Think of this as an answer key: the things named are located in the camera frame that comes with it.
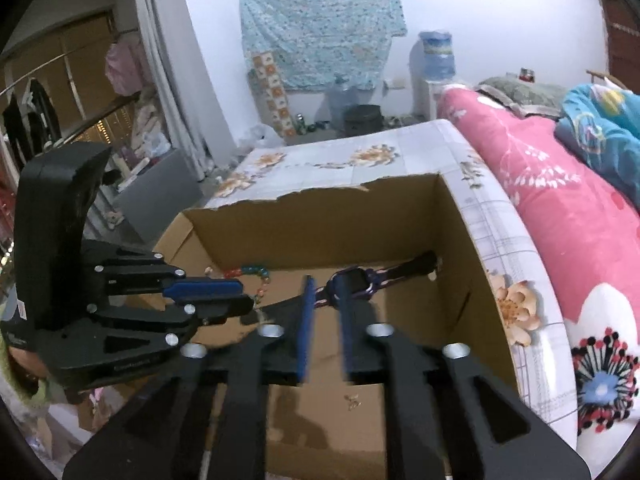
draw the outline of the floral bedsheet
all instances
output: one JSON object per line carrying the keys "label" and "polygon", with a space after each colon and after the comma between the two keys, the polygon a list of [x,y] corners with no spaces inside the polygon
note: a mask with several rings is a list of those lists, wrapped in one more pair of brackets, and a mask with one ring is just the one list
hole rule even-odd
{"label": "floral bedsheet", "polygon": [[639,420],[640,218],[554,138],[486,96],[449,88],[439,103],[510,197],[554,287],[572,349],[577,451],[595,478]]}

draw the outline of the electrical outlet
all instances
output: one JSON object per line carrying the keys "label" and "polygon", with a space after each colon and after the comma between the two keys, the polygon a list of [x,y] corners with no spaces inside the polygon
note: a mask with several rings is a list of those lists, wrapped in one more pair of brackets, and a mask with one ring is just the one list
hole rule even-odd
{"label": "electrical outlet", "polygon": [[400,76],[393,79],[385,79],[385,86],[389,90],[402,90],[406,88],[406,78]]}

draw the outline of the black jacket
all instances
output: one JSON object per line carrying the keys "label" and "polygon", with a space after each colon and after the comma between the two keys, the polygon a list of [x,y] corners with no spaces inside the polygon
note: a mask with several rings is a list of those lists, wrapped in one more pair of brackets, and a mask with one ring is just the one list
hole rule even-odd
{"label": "black jacket", "polygon": [[36,107],[36,112],[41,116],[44,115],[44,118],[47,121],[44,129],[45,136],[52,142],[56,142],[60,137],[62,137],[56,109],[51,104],[46,90],[37,79],[31,80],[29,90],[33,93],[33,105]]}
{"label": "black jacket", "polygon": [[[33,158],[31,153],[31,145],[29,139],[27,139],[27,130],[22,123],[22,114],[20,108],[18,108],[18,101],[15,98],[15,93],[11,96],[11,102],[9,106],[2,112],[2,118],[4,119],[4,128],[6,134],[9,137],[9,144],[11,150],[14,152],[15,163],[18,169],[21,170],[26,162],[29,162]],[[20,157],[20,150],[18,150],[18,144],[20,144],[20,150],[24,156],[24,161]]]}

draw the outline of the watch face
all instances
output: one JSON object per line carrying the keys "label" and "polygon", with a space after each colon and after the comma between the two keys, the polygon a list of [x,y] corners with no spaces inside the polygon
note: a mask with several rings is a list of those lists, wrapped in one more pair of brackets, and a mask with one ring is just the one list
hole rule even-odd
{"label": "watch face", "polygon": [[345,272],[343,276],[347,278],[351,295],[365,292],[370,286],[367,273],[364,269],[351,269]]}

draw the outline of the blue blanket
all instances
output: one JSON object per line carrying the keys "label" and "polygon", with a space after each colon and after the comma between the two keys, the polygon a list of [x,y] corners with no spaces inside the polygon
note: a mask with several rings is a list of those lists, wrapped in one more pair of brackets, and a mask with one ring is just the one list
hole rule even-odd
{"label": "blue blanket", "polygon": [[640,96],[596,84],[562,102],[556,138],[640,210]]}
{"label": "blue blanket", "polygon": [[325,90],[336,73],[375,88],[392,37],[406,35],[400,0],[240,0],[240,12],[247,66],[272,51],[293,90]]}

